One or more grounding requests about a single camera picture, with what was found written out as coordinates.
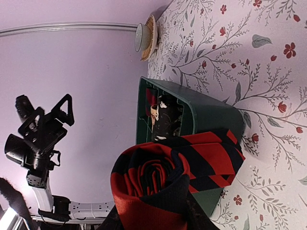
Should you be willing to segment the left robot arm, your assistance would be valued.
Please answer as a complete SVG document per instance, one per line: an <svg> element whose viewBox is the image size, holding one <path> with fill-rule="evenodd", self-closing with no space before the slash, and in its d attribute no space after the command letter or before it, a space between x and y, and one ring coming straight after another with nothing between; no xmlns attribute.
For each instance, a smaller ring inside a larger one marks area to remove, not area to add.
<svg viewBox="0 0 307 230"><path fill-rule="evenodd" d="M72 202L53 195L50 189L49 173L60 166L60 159L52 161L54 155L61 155L55 145L67 135L63 125L74 124L72 97L66 94L49 113L41 107L34 108L25 95L16 98L15 107L22 122L18 128L20 136L8 136L4 153L9 160L28 170L26 181L35 194L38 214L60 222L106 218L115 205L113 201Z"/></svg>

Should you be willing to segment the dark green divided organizer box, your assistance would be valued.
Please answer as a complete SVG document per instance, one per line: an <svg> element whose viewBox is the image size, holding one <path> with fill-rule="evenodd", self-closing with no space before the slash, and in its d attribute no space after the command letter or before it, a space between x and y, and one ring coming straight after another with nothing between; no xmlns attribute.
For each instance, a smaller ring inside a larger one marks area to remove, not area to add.
<svg viewBox="0 0 307 230"><path fill-rule="evenodd" d="M152 120L146 115L147 89L154 89L158 96L173 96L183 108L180 136L208 133L221 138L218 151L210 151L214 165L237 174L245 157L240 146L244 132L241 113L234 107L205 94L163 80L140 78L136 126L136 144L152 140Z"/></svg>

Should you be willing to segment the red black striped tie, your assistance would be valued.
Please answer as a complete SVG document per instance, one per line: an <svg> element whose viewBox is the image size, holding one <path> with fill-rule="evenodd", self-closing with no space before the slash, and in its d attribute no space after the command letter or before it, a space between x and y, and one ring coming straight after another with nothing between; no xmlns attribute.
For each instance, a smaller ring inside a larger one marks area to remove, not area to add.
<svg viewBox="0 0 307 230"><path fill-rule="evenodd" d="M110 184L126 230L191 230L188 196L229 186L245 157L228 129L135 145L117 159Z"/></svg>

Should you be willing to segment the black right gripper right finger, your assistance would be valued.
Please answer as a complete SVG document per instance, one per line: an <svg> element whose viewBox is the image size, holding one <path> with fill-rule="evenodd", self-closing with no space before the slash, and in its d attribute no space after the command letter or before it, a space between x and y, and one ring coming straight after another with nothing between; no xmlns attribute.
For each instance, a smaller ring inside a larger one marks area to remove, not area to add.
<svg viewBox="0 0 307 230"><path fill-rule="evenodd" d="M217 226L205 214L201 206L197 203L194 196L187 194L187 212L186 218L188 230L219 230Z"/></svg>

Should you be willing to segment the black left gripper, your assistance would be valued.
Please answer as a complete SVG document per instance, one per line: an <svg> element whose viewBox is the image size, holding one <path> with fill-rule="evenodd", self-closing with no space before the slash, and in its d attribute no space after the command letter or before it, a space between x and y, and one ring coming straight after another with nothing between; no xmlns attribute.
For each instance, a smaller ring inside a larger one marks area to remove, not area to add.
<svg viewBox="0 0 307 230"><path fill-rule="evenodd" d="M21 137L10 134L4 147L6 157L29 170L53 170L60 166L55 145L67 134L64 124L74 125L72 96L66 94L50 111L34 112L19 127Z"/></svg>

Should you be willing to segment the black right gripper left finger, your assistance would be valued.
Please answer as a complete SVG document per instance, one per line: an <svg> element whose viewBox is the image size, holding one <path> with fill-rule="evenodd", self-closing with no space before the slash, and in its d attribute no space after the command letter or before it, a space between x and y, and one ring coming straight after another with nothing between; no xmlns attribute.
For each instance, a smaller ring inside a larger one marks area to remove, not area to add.
<svg viewBox="0 0 307 230"><path fill-rule="evenodd" d="M116 208L112 208L97 230L124 230Z"/></svg>

